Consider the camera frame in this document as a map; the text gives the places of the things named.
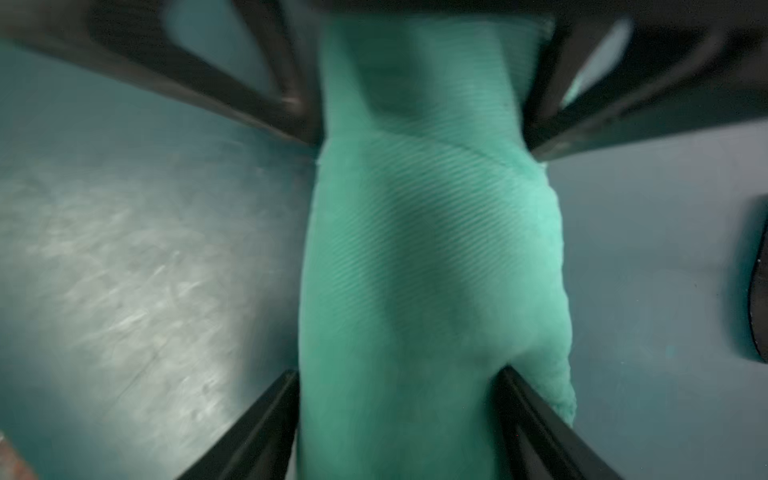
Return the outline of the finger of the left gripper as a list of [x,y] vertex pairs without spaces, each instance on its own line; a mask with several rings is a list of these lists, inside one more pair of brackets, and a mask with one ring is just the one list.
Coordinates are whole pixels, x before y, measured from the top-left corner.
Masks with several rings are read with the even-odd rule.
[[177,44],[168,1],[4,1],[1,36],[37,52],[306,145],[322,136],[318,96],[279,1],[236,1],[278,88],[257,92]]
[[631,28],[618,63],[567,93],[615,21],[559,25],[524,109],[540,162],[767,117],[767,29]]

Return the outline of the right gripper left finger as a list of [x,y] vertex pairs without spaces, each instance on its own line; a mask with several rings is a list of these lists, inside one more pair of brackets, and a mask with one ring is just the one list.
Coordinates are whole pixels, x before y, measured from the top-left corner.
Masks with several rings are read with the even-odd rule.
[[285,479],[299,404],[299,372],[287,370],[179,479]]

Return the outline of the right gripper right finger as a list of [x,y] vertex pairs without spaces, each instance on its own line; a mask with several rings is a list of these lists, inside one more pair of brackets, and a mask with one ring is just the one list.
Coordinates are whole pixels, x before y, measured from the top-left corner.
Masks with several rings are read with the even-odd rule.
[[495,380],[495,407],[515,479],[618,479],[512,367]]

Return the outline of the green long pants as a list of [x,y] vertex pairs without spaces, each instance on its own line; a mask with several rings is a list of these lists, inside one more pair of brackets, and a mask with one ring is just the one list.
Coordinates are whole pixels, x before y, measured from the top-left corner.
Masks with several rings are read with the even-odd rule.
[[302,479],[507,479],[493,381],[575,416],[558,198],[522,137],[540,17],[327,17],[299,314]]

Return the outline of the dark green table mat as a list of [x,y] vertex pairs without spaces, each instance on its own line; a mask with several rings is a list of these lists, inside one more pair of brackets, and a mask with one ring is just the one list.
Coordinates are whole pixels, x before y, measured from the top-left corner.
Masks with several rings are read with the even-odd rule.
[[[286,14],[321,78],[327,18]],[[1,36],[1,433],[40,478],[174,478],[299,370],[320,152]],[[627,479],[765,478],[766,123],[542,165],[578,434]]]

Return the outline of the dark metal jewelry stand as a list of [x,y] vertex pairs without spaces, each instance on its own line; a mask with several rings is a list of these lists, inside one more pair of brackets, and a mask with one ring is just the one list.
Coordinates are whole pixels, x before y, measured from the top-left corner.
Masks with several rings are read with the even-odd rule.
[[752,342],[760,359],[766,363],[768,324],[767,225],[764,225],[748,288],[748,319]]

